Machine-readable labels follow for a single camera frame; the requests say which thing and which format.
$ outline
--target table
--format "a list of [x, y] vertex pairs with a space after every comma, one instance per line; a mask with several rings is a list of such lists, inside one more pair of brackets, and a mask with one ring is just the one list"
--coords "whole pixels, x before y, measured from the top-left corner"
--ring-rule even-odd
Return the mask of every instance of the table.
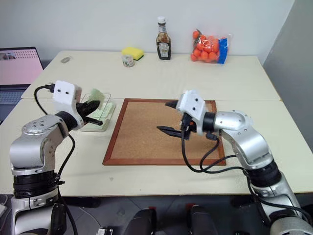
[[[63, 64], [61, 60], [69, 57]], [[65, 80], [88, 93], [93, 88], [114, 98], [177, 98], [196, 89], [204, 99], [280, 100], [256, 56], [229, 56], [224, 65], [190, 61], [189, 55], [173, 54], [170, 61], [146, 53], [126, 68], [120, 52], [61, 51], [23, 94], [32, 98], [38, 86]], [[39, 91], [38, 97], [52, 94]]]
[[[70, 61], [63, 64], [65, 57]], [[95, 87], [110, 92], [116, 103], [106, 132], [71, 132], [76, 148], [62, 174], [64, 196], [249, 193], [240, 171], [208, 175], [196, 174], [186, 166], [102, 165], [124, 98], [172, 99], [189, 89], [198, 90], [204, 99], [216, 100], [218, 110], [243, 110], [252, 116], [291, 188], [313, 191], [306, 183], [313, 177], [309, 168], [312, 152], [256, 56], [229, 56], [225, 65], [214, 65], [191, 62], [189, 55], [173, 54], [170, 61], [162, 61], [157, 54], [146, 53], [134, 67], [125, 68], [119, 52], [61, 51], [0, 126], [0, 193], [13, 192], [11, 143], [24, 124], [43, 115], [33, 99], [35, 88], [58, 79], [81, 86], [83, 93]], [[42, 106], [54, 113], [52, 94], [40, 91], [38, 95]], [[223, 145], [226, 155], [233, 154], [228, 142], [223, 140]], [[57, 149], [56, 170], [70, 148], [67, 138]], [[234, 165], [239, 165], [237, 159], [227, 160], [227, 166]]]
[[[52, 99], [41, 98], [40, 102], [49, 113], [53, 112]], [[103, 166], [102, 160], [123, 99], [114, 99], [114, 102], [117, 107], [106, 132], [71, 132], [76, 148], [63, 171], [66, 184], [60, 187], [64, 196], [249, 193], [245, 177], [237, 170], [208, 175], [194, 173], [186, 166]], [[313, 191], [313, 186], [307, 184], [307, 180], [313, 177], [310, 169], [313, 155], [283, 102], [233, 100], [217, 101], [216, 104], [218, 110], [244, 110], [252, 116], [254, 127], [268, 141], [275, 161], [293, 191]], [[0, 193], [13, 192], [8, 157], [10, 144], [21, 134], [25, 123], [42, 115], [33, 99], [22, 99], [0, 126]], [[223, 140], [223, 145], [225, 154], [233, 153], [227, 141]], [[70, 148], [71, 141], [67, 138], [57, 149], [56, 170]], [[227, 160], [227, 166], [234, 165], [239, 165], [237, 159]]]

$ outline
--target gray floor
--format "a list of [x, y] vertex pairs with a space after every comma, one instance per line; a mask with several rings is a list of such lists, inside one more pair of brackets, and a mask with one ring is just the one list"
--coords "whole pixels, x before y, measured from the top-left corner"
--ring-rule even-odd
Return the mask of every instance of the gray floor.
[[[220, 235], [232, 235], [234, 231], [245, 231], [251, 235], [268, 234], [258, 216], [254, 204], [234, 208], [230, 204], [232, 196], [185, 195], [185, 196], [141, 196], [141, 197], [106, 197], [101, 198], [98, 208], [86, 208], [97, 218], [102, 226], [113, 226], [114, 235], [122, 235], [132, 217], [141, 209], [155, 207], [158, 218], [157, 235], [187, 235], [186, 206], [202, 205], [210, 212]], [[313, 193], [298, 194], [302, 206], [313, 203]], [[98, 225], [78, 207], [70, 206], [80, 235], [95, 235]], [[0, 235], [10, 234], [10, 215]], [[73, 234], [69, 220], [66, 235]]]

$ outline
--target yellow sponge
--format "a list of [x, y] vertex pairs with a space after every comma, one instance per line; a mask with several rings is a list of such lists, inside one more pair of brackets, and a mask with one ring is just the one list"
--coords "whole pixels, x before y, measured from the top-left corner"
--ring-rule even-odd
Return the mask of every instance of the yellow sponge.
[[132, 55], [134, 60], [139, 60], [143, 56], [143, 50], [135, 47], [127, 47], [122, 49], [123, 55]]

